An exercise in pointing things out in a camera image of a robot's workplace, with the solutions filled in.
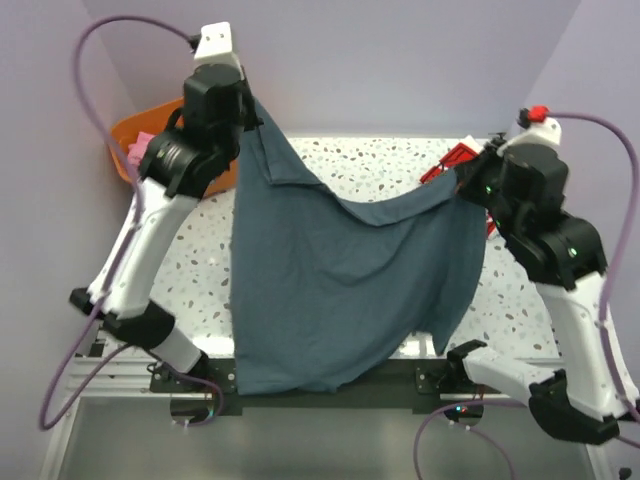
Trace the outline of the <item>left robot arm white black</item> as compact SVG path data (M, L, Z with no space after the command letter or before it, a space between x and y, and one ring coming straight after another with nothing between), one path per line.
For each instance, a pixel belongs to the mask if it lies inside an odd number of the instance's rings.
M205 385L205 354L150 293L181 225L209 185L230 169L241 134L258 123L240 69L198 67L184 82L182 107L147 145L135 197L103 270L70 296L74 306L101 320L115 339L169 365L173 382L185 392Z

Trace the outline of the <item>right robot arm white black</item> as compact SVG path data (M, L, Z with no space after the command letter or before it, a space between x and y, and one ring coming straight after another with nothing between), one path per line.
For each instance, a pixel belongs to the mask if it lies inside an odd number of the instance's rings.
M602 445L617 437L618 423L639 410L639 391L632 380L617 385L606 361L619 354L602 345L602 334L615 330L595 299L607 261L596 228L563 209L568 166L549 146L490 142L455 171L459 196L487 210L542 298L563 365L535 367L471 340L447 353L448 386L503 393L556 440Z

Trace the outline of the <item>slate blue t shirt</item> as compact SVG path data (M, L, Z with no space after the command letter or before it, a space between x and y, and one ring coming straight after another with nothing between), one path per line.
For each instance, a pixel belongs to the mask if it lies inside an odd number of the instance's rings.
M333 391L413 333L443 352L482 273L485 210L456 195L453 172L380 202L342 199L256 112L230 243L238 391Z

